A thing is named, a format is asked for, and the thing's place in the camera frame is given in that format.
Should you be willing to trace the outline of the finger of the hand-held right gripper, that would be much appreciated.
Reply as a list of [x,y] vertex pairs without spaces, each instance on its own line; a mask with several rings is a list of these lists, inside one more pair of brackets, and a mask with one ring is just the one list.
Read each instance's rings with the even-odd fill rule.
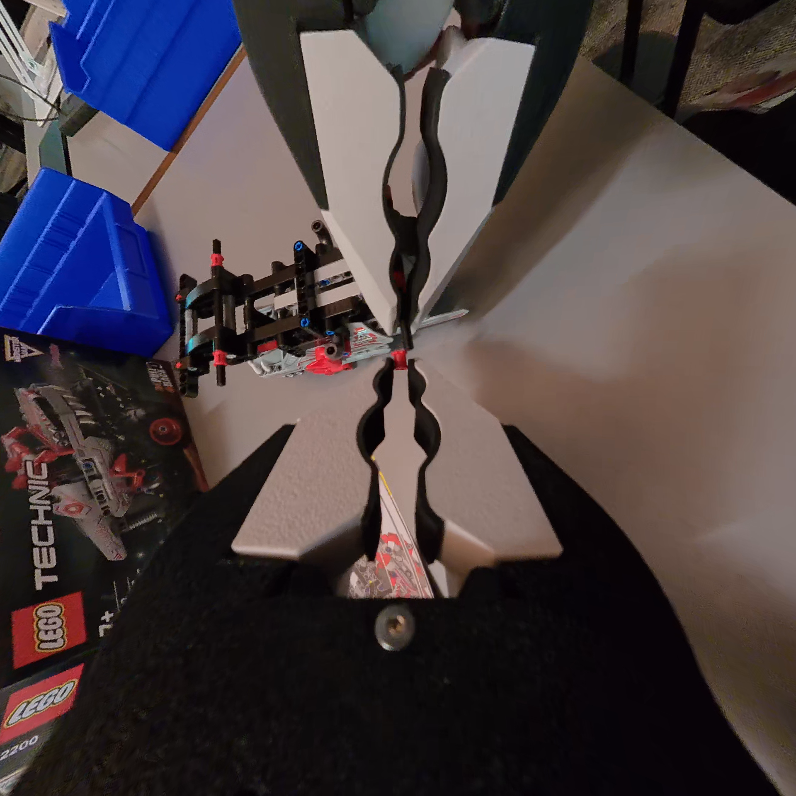
[[414,221],[387,199],[405,129],[403,68],[384,64],[352,29],[304,32],[300,47],[327,209],[323,218],[386,333],[400,324],[393,272],[413,255]]
[[492,214],[536,46],[450,37],[423,86],[426,185],[409,278],[411,329],[430,313]]

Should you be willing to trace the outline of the red and white packet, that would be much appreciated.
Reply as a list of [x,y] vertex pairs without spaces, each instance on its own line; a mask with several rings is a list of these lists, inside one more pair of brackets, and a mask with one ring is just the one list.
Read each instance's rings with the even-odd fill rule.
[[767,68],[743,75],[701,98],[710,111],[765,113],[795,94],[795,68]]

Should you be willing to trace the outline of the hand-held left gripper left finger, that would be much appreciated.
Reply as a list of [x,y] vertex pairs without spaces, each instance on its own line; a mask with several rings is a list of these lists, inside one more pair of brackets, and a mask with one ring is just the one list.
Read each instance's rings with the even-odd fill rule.
[[300,416],[233,552],[308,567],[336,596],[351,596],[351,570],[362,559],[373,562],[381,541],[381,475],[373,454],[385,439],[395,370],[393,360],[355,369],[326,403]]

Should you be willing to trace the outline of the black red Lego axle piece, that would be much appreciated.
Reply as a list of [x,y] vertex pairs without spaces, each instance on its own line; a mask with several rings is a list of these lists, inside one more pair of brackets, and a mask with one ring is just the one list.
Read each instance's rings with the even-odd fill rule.
[[403,254],[395,248],[389,263],[389,276],[391,287],[396,298],[396,329],[400,336],[402,348],[409,351],[413,348],[413,334],[411,331],[411,296],[408,286],[408,277],[403,262]]

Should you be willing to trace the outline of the black chair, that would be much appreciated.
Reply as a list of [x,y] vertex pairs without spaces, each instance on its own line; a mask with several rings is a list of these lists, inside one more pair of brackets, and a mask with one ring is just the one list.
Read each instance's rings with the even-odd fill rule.
[[[704,17],[722,25],[739,25],[774,5],[774,1],[689,1],[674,45],[662,100],[662,113],[674,118]],[[767,68],[794,67],[794,58]],[[710,111],[699,106],[683,126],[703,143],[757,178],[776,194],[795,204],[795,98],[765,113]]]

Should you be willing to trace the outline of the black toy vehicle chassis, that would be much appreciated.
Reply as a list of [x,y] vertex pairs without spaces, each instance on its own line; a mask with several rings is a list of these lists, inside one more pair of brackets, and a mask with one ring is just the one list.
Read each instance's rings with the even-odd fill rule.
[[262,278],[224,265],[220,240],[212,244],[210,276],[179,280],[178,354],[182,397],[198,396],[200,379],[246,364],[260,378],[335,376],[403,349],[399,333],[386,333],[324,219],[311,226],[318,242],[297,240],[293,262],[272,263]]

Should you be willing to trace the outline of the blue storage bin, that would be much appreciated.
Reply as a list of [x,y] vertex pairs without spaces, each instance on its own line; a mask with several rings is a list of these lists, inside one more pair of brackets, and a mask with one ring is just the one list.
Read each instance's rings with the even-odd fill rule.
[[1,245],[2,327],[150,357],[174,331],[130,203],[42,167]]
[[64,89],[171,150],[240,47],[231,1],[64,1]]

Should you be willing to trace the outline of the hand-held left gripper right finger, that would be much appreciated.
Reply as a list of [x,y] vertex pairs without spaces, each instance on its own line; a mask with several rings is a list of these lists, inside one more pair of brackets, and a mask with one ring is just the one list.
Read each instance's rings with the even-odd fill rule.
[[408,386],[425,454],[415,532],[449,595],[476,569],[558,558],[562,543],[498,419],[427,363],[409,364]]

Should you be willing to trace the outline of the dark toy set box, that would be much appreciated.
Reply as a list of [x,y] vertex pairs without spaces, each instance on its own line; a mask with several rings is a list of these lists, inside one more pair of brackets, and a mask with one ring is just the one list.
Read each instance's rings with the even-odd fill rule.
[[11,794],[207,490],[171,367],[2,328],[1,776]]

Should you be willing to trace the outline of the white metal frame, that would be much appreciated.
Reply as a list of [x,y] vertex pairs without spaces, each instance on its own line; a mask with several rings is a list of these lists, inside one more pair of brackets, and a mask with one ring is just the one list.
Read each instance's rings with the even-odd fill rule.
[[33,53],[5,2],[1,2],[1,52],[13,74],[9,81],[32,103],[33,109],[24,120],[39,127],[56,120],[64,86],[53,44],[46,35],[40,49]]

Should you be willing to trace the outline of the white instruction booklet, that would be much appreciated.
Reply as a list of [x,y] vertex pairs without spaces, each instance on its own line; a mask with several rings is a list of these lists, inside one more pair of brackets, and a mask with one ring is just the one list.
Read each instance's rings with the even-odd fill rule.
[[383,473],[379,473],[381,534],[372,560],[356,561],[342,581],[350,599],[432,599],[432,580]]

